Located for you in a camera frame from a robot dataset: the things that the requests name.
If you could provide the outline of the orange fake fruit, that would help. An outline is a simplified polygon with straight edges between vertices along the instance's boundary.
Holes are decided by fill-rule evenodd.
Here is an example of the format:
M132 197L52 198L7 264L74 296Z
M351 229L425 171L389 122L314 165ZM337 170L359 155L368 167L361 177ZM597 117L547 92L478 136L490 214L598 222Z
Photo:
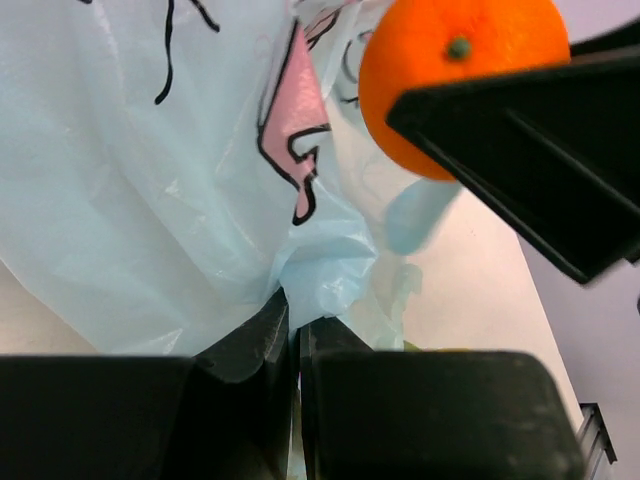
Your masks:
M453 176L386 123L413 88L568 62L569 35L551 1L394 1L371 34L358 76L366 128L396 164L431 180Z

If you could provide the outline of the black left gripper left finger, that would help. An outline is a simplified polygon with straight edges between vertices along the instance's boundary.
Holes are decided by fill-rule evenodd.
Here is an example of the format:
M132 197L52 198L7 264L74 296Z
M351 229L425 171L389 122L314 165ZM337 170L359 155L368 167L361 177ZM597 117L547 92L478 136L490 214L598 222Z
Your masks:
M5 355L5 479L282 479L288 303L193 357Z

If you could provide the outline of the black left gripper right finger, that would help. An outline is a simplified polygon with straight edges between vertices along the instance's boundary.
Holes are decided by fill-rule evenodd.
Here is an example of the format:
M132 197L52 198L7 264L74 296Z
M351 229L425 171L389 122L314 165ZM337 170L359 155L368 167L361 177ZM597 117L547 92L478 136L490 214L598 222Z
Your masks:
M390 351L337 319L299 331L311 479L580 479L556 383L517 351Z

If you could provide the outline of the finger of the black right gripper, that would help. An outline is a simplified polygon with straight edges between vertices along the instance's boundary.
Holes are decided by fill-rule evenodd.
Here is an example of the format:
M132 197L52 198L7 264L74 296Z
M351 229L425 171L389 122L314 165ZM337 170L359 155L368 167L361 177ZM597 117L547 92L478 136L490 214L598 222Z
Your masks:
M639 258L639 53L407 90L388 125L568 277Z
M640 23L627 23L614 30L599 34L596 37L572 44L571 56L600 53L620 48L637 46L640 41Z

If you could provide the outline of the light blue plastic bag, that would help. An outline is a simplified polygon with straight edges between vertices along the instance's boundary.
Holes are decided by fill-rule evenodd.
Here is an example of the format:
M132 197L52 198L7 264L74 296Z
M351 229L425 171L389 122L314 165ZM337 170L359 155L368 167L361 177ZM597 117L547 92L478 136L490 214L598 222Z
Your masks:
M456 188L357 97L385 1L5 1L1 262L105 353L196 354L277 290L398 348Z

